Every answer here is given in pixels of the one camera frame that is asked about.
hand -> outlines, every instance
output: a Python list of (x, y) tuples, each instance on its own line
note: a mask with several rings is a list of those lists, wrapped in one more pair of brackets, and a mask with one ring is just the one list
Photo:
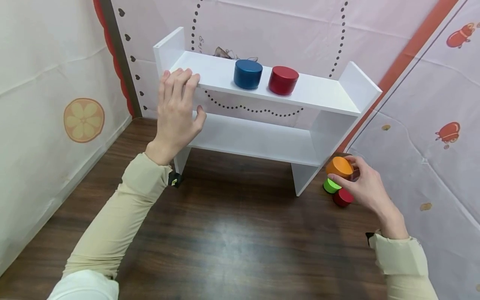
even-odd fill
[(172, 74), (165, 71), (160, 79), (156, 137), (145, 150), (160, 166), (168, 165), (204, 126), (207, 115), (201, 106), (197, 107), (197, 117), (192, 120), (193, 93), (199, 81), (200, 75), (192, 75), (190, 69), (178, 69)]
[(336, 174), (328, 174), (328, 177), (349, 191), (358, 203), (377, 214), (382, 223), (383, 236), (390, 239), (407, 239), (409, 235), (403, 215), (390, 200), (380, 174), (361, 157), (346, 156), (345, 159), (353, 166), (355, 175), (360, 173), (358, 180), (348, 181)]

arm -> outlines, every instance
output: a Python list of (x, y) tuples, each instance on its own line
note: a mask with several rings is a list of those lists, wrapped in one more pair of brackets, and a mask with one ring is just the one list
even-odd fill
[(360, 173), (358, 180), (351, 182), (335, 174), (328, 174), (328, 177), (380, 219), (381, 230), (369, 238), (369, 245), (375, 250), (376, 263), (385, 275), (388, 299), (438, 299), (428, 278), (423, 248), (408, 235), (403, 215), (388, 197), (380, 174), (361, 157), (345, 158)]
[(126, 168), (122, 183), (78, 241), (49, 299), (118, 297), (118, 284), (112, 279), (148, 211), (168, 184), (168, 164), (205, 122), (201, 106), (192, 120), (192, 98), (199, 80), (190, 69), (164, 73), (155, 139)]

left hand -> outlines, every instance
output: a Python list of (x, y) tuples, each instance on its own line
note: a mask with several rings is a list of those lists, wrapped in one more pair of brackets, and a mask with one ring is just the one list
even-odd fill
[(148, 158), (160, 166), (168, 165), (204, 126), (207, 115), (201, 106), (192, 120), (193, 94), (199, 81), (200, 75), (193, 75), (190, 69), (178, 69), (172, 74), (165, 71), (160, 79), (156, 137), (145, 150)]

shelf side panel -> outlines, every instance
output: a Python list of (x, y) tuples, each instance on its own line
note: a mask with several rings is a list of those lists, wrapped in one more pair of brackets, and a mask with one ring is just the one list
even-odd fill
[(177, 156), (173, 158), (175, 164), (175, 172), (182, 174), (185, 164), (187, 163), (188, 155), (190, 154), (190, 147), (185, 147), (177, 153)]
[(382, 90), (352, 61), (348, 63), (338, 82), (362, 114), (382, 93)]
[(313, 147), (323, 165), (353, 129), (359, 117), (322, 110), (310, 129)]
[(295, 193), (300, 196), (307, 188), (310, 182), (320, 171), (321, 167), (305, 166), (298, 164), (292, 165), (293, 182), (295, 184)]
[(158, 77), (162, 77), (165, 70), (170, 70), (185, 52), (185, 34), (183, 27), (172, 33), (153, 46), (155, 53)]

green cylinder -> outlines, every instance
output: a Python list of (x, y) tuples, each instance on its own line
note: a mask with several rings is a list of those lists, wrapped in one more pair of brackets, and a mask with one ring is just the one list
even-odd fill
[(340, 190), (341, 188), (341, 186), (331, 181), (330, 178), (327, 178), (327, 180), (324, 182), (324, 189), (330, 194), (335, 194), (336, 191)]

